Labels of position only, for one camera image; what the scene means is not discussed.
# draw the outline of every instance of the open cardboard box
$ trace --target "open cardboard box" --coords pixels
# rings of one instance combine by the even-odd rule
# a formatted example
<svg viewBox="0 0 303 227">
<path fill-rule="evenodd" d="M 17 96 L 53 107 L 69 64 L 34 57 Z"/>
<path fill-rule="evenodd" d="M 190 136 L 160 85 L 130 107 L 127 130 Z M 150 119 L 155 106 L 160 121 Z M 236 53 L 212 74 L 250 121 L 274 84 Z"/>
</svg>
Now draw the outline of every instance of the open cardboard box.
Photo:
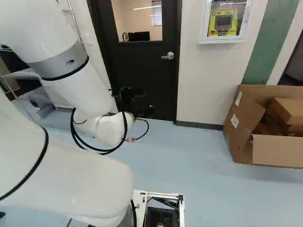
<svg viewBox="0 0 303 227">
<path fill-rule="evenodd" d="M 303 168 L 303 137 L 252 134 L 274 97 L 303 99 L 303 87 L 239 85 L 223 127 L 233 161 Z"/>
</svg>

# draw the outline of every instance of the aed sign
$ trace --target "aed sign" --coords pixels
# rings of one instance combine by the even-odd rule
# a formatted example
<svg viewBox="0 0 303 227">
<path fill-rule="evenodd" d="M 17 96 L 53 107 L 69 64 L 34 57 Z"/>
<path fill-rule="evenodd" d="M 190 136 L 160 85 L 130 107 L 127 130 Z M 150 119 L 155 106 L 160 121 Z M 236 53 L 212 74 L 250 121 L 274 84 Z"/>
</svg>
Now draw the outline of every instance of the aed sign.
<svg viewBox="0 0 303 227">
<path fill-rule="evenodd" d="M 237 24 L 235 10 L 214 10 L 209 18 L 208 36 L 236 35 Z"/>
<path fill-rule="evenodd" d="M 200 0 L 201 28 L 198 43 L 243 43 L 249 32 L 254 0 Z"/>
</svg>

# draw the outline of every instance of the cardboard box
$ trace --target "cardboard box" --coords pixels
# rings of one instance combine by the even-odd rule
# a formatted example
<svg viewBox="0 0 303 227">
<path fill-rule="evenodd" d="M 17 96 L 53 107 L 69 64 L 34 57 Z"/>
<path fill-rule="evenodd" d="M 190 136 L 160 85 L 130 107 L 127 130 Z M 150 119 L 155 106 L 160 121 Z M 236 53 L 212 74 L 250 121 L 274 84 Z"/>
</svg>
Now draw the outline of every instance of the cardboard box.
<svg viewBox="0 0 303 227">
<path fill-rule="evenodd" d="M 254 134 L 271 135 L 272 130 L 269 124 L 259 122 L 253 131 Z"/>
<path fill-rule="evenodd" d="M 289 133 L 303 134 L 303 126 L 285 124 L 284 120 L 272 108 L 272 103 L 269 105 L 264 114 L 264 120 L 272 125 L 275 129 L 278 129 L 276 132 L 279 132 L 282 135 L 287 135 Z"/>
<path fill-rule="evenodd" d="M 234 162 L 303 168 L 303 138 L 252 134 L 274 97 L 301 98 L 303 87 L 239 85 L 223 132 Z"/>
<path fill-rule="evenodd" d="M 288 125 L 303 126 L 303 100 L 293 98 L 274 98 L 269 105 Z"/>
</svg>

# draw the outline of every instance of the baseboard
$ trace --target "baseboard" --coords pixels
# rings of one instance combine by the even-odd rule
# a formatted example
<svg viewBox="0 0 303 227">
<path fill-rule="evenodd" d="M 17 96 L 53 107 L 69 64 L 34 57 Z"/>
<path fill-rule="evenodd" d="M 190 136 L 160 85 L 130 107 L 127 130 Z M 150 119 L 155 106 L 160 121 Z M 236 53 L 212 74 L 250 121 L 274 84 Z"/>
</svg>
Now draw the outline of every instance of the baseboard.
<svg viewBox="0 0 303 227">
<path fill-rule="evenodd" d="M 199 129 L 211 129 L 211 130 L 223 130 L 223 125 L 221 124 L 206 124 L 206 123 L 197 123 L 197 122 L 183 122 L 176 121 L 177 126 L 190 127 L 190 128 L 199 128 Z"/>
</svg>

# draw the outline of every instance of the door handle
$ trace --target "door handle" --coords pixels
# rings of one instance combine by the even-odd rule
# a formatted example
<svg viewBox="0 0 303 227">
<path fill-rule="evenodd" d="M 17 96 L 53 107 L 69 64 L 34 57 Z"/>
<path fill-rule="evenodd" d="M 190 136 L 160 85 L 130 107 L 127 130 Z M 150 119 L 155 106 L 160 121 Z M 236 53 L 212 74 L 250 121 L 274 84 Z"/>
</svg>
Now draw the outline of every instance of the door handle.
<svg viewBox="0 0 303 227">
<path fill-rule="evenodd" d="M 172 59 L 174 59 L 174 53 L 173 52 L 168 52 L 167 55 L 161 56 L 161 58 L 172 60 Z"/>
</svg>

